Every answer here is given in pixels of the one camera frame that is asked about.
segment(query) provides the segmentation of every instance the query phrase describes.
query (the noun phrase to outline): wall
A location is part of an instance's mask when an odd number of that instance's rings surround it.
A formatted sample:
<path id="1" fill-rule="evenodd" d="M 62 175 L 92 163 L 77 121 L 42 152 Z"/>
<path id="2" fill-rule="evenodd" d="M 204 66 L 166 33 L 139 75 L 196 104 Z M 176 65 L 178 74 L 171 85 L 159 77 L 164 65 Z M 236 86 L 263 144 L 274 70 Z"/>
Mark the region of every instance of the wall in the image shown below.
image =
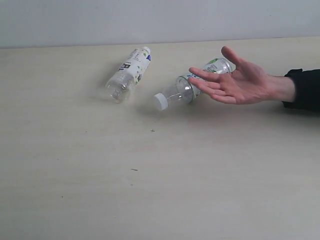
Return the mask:
<path id="1" fill-rule="evenodd" d="M 0 48 L 320 36 L 319 0 L 0 0 Z"/>

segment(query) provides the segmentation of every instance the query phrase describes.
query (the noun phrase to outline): human hand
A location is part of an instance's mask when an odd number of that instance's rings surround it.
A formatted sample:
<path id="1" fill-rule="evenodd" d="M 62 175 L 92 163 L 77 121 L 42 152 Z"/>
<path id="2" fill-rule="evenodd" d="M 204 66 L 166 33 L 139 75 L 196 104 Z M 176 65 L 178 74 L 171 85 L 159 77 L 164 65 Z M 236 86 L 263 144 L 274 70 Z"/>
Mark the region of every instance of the human hand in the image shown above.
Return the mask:
<path id="1" fill-rule="evenodd" d="M 189 71 L 200 78 L 190 77 L 189 82 L 225 104 L 254 104 L 265 100 L 293 102 L 295 86 L 288 77 L 270 76 L 258 65 L 240 58 L 224 46 L 222 55 L 236 69 L 231 73 L 217 74 L 191 67 Z"/>

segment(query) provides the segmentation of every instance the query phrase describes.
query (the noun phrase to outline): tabletop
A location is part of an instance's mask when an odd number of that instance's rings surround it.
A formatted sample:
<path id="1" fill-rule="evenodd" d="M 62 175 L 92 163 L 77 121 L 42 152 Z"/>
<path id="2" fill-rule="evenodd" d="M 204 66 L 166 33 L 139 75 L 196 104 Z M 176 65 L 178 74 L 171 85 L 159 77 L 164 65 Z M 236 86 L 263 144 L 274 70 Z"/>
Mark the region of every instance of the tabletop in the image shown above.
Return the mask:
<path id="1" fill-rule="evenodd" d="M 233 48 L 267 73 L 320 68 L 320 37 L 148 44 L 129 100 L 106 81 L 142 45 L 0 49 L 3 240 L 318 240 L 320 116 L 281 102 L 151 97 Z"/>

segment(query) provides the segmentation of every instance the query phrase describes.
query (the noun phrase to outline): wrist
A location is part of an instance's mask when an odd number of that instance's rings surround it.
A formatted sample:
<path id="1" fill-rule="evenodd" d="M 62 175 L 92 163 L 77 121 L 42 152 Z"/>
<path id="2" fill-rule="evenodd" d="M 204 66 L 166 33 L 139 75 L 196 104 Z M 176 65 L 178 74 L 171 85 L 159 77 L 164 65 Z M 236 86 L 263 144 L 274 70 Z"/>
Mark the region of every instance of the wrist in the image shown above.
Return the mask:
<path id="1" fill-rule="evenodd" d="M 285 76 L 268 76 L 269 100 L 293 103 L 296 97 L 294 82 Z"/>

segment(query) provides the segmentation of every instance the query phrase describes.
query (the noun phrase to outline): empty water bottle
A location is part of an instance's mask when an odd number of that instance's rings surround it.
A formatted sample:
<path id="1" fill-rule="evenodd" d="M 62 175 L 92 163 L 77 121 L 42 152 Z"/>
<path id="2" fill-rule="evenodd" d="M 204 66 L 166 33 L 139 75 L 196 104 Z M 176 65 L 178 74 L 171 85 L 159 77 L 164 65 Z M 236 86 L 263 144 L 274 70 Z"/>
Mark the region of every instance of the empty water bottle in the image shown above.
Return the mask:
<path id="1" fill-rule="evenodd" d="M 141 80 L 151 61 L 150 53 L 150 49 L 146 46 L 133 50 L 118 71 L 106 83 L 107 94 L 116 103 L 121 103 L 124 99 L 127 99 L 134 86 Z"/>
<path id="2" fill-rule="evenodd" d="M 223 57 L 211 60 L 204 66 L 203 70 L 217 74 L 232 72 L 230 63 Z M 188 104 L 198 97 L 202 92 L 188 82 L 188 78 L 190 77 L 197 78 L 196 75 L 190 72 L 186 73 L 179 76 L 171 86 L 154 95 L 153 102 L 155 107 L 159 111 L 162 111 L 168 107 Z"/>

